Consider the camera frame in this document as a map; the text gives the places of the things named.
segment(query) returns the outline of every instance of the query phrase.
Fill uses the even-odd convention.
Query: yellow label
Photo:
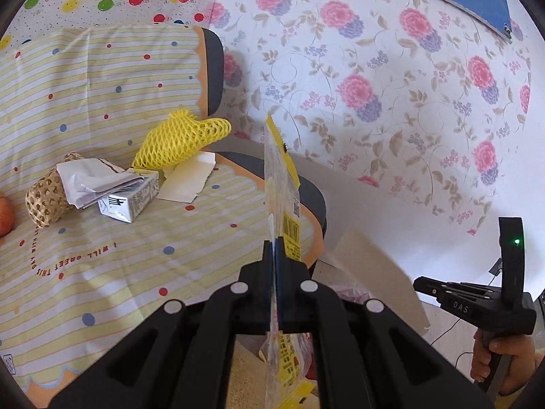
[[[299,245],[299,223],[284,212],[284,251],[288,258],[301,261]]]

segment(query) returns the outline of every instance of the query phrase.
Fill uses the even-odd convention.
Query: white paper box
[[[144,177],[141,184],[123,188],[99,201],[100,213],[132,223],[145,206],[159,192],[159,172],[156,170],[129,169]]]

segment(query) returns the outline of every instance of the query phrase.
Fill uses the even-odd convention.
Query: yellow foam net sleeve
[[[223,118],[198,121],[189,110],[177,110],[146,135],[133,167],[163,169],[177,165],[230,132],[231,124]]]

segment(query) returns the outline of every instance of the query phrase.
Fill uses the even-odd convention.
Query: woven basket
[[[74,152],[67,154],[62,162],[82,158]],[[74,207],[66,200],[63,182],[56,166],[28,190],[26,203],[32,221],[40,228],[49,227]]]
[[[187,109],[170,114],[170,118],[152,129],[133,161],[136,169],[163,169],[177,165],[203,147],[225,138],[231,124],[222,118],[198,121]]]

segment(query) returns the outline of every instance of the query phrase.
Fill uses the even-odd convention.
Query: plastic bag
[[[269,238],[284,239],[287,257],[301,261],[299,243],[299,177],[280,133],[269,115],[265,122],[265,197]],[[312,363],[312,345],[305,334],[279,331],[276,296],[276,251],[272,265],[275,273],[271,290],[271,325],[266,344],[265,409],[292,409],[307,397],[314,384],[305,380]]]

